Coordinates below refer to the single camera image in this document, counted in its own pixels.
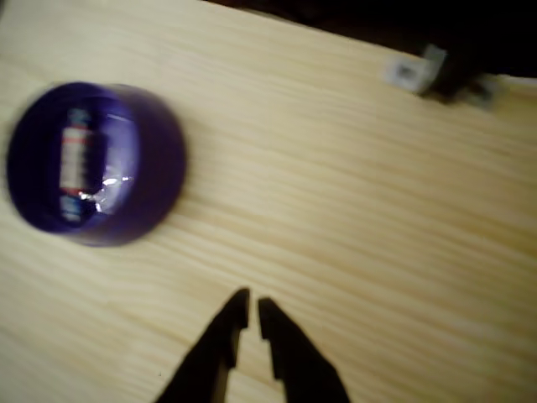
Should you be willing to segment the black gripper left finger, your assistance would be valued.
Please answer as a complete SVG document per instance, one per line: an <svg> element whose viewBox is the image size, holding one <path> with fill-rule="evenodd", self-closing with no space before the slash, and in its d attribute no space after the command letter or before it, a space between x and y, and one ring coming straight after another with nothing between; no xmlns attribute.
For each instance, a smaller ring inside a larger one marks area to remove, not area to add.
<svg viewBox="0 0 537 403"><path fill-rule="evenodd" d="M184 356L158 402L223 402L237 365L240 333L248 327L250 290L237 290Z"/></svg>

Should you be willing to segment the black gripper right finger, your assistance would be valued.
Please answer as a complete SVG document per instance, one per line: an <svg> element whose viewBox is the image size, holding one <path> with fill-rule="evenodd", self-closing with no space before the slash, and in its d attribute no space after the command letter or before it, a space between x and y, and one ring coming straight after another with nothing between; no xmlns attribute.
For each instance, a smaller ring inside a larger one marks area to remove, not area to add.
<svg viewBox="0 0 537 403"><path fill-rule="evenodd" d="M268 342L273 374L288 402L348 402L335 367L274 300L258 300L261 337Z"/></svg>

